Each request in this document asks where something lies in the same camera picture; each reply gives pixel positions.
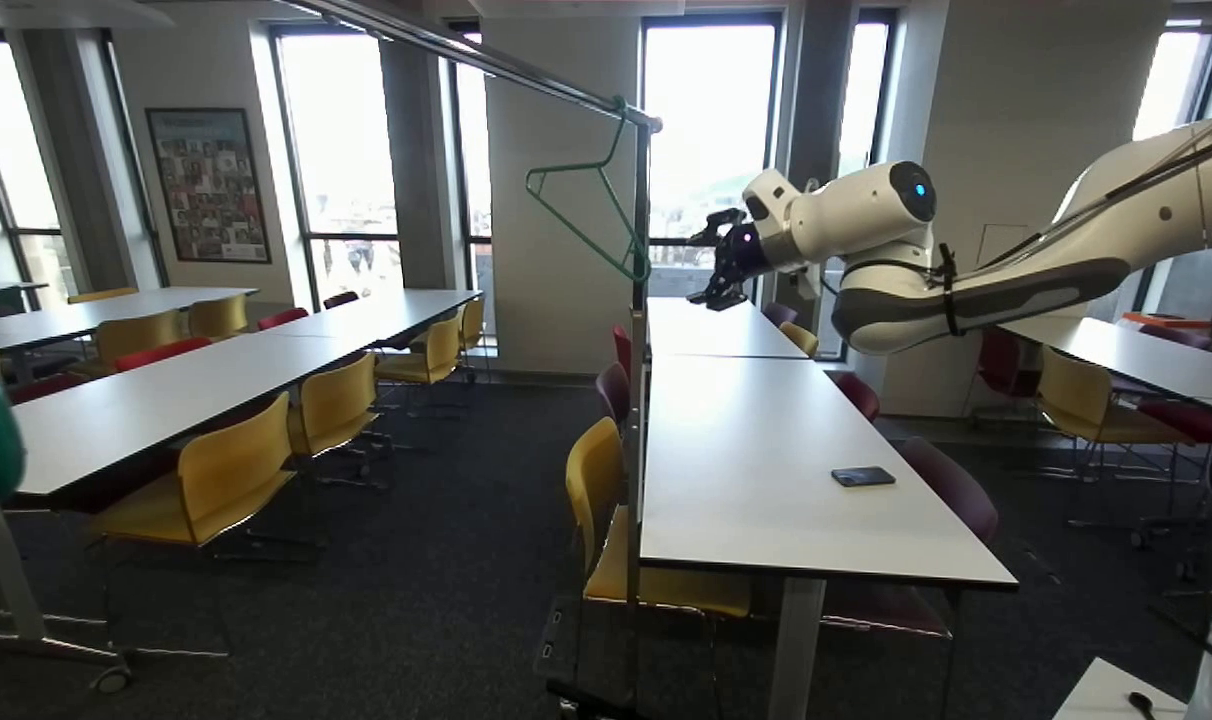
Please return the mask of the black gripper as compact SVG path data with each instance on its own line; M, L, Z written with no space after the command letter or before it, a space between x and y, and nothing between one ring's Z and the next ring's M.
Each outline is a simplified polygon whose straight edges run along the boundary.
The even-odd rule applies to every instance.
M745 210L724 210L705 216L695 232L688 232L691 249L715 244L712 278L699 291L688 297L688 303L724 311L733 302L745 297L745 286L761 272L767 272L767 255L761 244L761 230Z

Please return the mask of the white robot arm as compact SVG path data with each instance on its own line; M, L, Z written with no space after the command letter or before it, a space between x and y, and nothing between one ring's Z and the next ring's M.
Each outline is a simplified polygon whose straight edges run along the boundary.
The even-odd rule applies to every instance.
M1158 259L1212 249L1212 121L1097 157L1047 223L972 272L934 238L936 203L916 159L821 189L765 169L695 232L715 264L691 303L733 308L752 278L840 255L836 332L858 354L895 354L1108 297Z

